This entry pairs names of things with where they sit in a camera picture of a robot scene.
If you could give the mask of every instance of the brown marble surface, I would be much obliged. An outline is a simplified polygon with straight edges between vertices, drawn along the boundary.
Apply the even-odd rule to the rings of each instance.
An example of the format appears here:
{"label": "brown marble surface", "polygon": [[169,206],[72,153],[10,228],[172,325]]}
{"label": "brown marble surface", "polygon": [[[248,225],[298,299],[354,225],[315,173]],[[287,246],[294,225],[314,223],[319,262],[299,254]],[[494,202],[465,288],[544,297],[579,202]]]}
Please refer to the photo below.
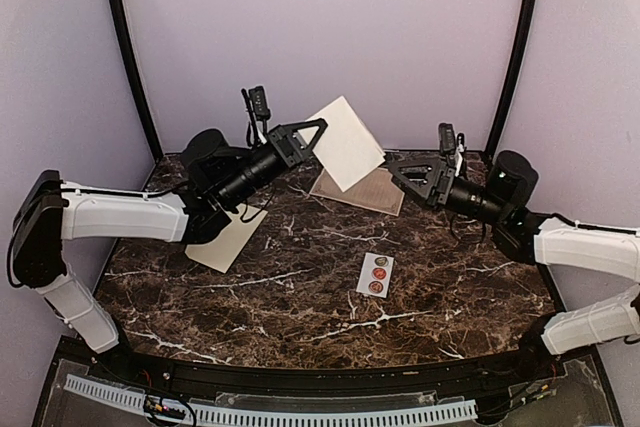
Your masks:
{"label": "brown marble surface", "polygon": [[[515,349],[553,310],[537,269],[478,244],[477,223],[457,221],[458,242],[443,211],[406,198],[394,217],[309,196],[320,170],[309,163],[275,182],[266,219],[226,274],[183,245],[122,240],[97,297],[134,348],[253,367],[390,367]],[[482,178],[476,157],[469,170]],[[181,178],[168,156],[149,189]],[[355,292],[366,252],[395,258],[387,299]]]}

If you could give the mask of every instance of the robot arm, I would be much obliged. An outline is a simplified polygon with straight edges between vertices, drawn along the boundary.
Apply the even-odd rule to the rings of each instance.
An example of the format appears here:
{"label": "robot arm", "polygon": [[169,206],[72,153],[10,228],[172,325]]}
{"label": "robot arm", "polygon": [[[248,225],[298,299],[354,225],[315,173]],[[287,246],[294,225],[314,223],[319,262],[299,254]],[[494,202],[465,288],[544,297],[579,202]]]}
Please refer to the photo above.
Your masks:
{"label": "robot arm", "polygon": [[[7,254],[11,285],[24,285],[42,295],[97,354],[122,349],[124,334],[64,261],[62,241],[143,237],[202,244],[213,240],[231,222],[227,212],[237,213],[236,207],[257,190],[309,159],[327,128],[323,119],[317,119],[266,132],[261,94],[256,111],[262,113],[265,141],[254,142],[252,149],[236,148],[216,129],[201,132],[180,156],[188,181],[168,191],[98,189],[63,182],[57,171],[43,172],[14,220]],[[316,130],[308,144],[298,135],[307,128]]]}
{"label": "robot arm", "polygon": [[[640,282],[640,231],[584,225],[526,207],[538,180],[521,155],[503,151],[486,185],[459,175],[460,149],[451,124],[440,125],[440,156],[431,161],[389,163],[393,181],[425,208],[445,209],[492,226],[492,240],[509,259],[527,264],[570,265]],[[640,286],[567,313],[535,322],[521,349],[555,356],[579,347],[640,334]]]}

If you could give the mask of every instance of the white paper sheet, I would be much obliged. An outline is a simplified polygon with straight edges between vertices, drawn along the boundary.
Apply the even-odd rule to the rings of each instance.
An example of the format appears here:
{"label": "white paper sheet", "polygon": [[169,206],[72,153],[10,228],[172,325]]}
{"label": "white paper sheet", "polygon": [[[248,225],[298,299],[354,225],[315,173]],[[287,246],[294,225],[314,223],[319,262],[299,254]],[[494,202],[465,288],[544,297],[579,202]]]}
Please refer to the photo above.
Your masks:
{"label": "white paper sheet", "polygon": [[[308,120],[327,121],[313,153],[343,192],[373,172],[384,162],[384,150],[353,111],[347,99],[340,97]],[[310,142],[316,129],[300,135]]]}
{"label": "white paper sheet", "polygon": [[[243,212],[244,207],[239,206],[238,209]],[[256,207],[249,206],[245,218],[252,217],[258,210]],[[208,244],[188,245],[185,254],[191,260],[224,274],[266,215],[267,211],[263,210],[255,219],[245,224],[240,221],[241,214],[229,214],[231,223],[220,232],[218,237]]]}

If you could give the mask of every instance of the cardboard sheet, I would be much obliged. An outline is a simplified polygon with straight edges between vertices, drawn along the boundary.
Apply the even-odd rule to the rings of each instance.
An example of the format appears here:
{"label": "cardboard sheet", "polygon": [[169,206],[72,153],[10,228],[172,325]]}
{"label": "cardboard sheet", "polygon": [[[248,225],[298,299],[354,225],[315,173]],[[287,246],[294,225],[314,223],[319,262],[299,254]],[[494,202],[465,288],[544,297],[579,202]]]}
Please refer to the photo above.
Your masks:
{"label": "cardboard sheet", "polygon": [[[187,257],[223,274],[229,270],[233,261],[236,260],[242,248],[249,242],[267,215],[267,211],[263,210],[255,219],[245,224],[240,221],[244,207],[240,206],[238,210],[240,210],[239,214],[229,214],[231,223],[211,242],[202,245],[188,245],[185,250]],[[249,206],[245,218],[252,217],[258,210],[260,209]]]}
{"label": "cardboard sheet", "polygon": [[[353,111],[347,99],[340,97],[308,120],[323,118],[327,130],[313,149],[342,192],[364,179],[384,162],[384,150]],[[310,142],[316,129],[300,131]]]}
{"label": "cardboard sheet", "polygon": [[391,181],[391,174],[383,168],[374,170],[346,192],[342,192],[323,170],[309,193],[395,216],[400,213],[404,199],[404,192]]}

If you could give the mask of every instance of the lavender wall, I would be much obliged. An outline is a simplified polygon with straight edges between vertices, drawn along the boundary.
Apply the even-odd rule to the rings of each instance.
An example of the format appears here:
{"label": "lavender wall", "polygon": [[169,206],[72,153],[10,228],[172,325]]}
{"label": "lavender wall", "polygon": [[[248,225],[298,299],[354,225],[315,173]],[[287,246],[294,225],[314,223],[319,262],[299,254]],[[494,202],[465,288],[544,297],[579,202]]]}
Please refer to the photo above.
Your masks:
{"label": "lavender wall", "polygon": [[[0,257],[40,171],[140,187],[152,161],[107,0],[0,0]],[[94,285],[110,243],[75,241],[67,260]],[[0,282],[0,425],[31,424],[63,327],[35,293]]]}
{"label": "lavender wall", "polygon": [[[531,205],[571,218],[640,226],[640,0],[538,0],[501,148],[540,173]],[[630,284],[553,269],[570,308]],[[640,426],[640,346],[601,348],[625,418]]]}
{"label": "lavender wall", "polygon": [[386,147],[437,144],[440,121],[486,141],[520,0],[125,0],[167,150],[205,126],[244,143],[239,91],[276,121],[340,95]]}

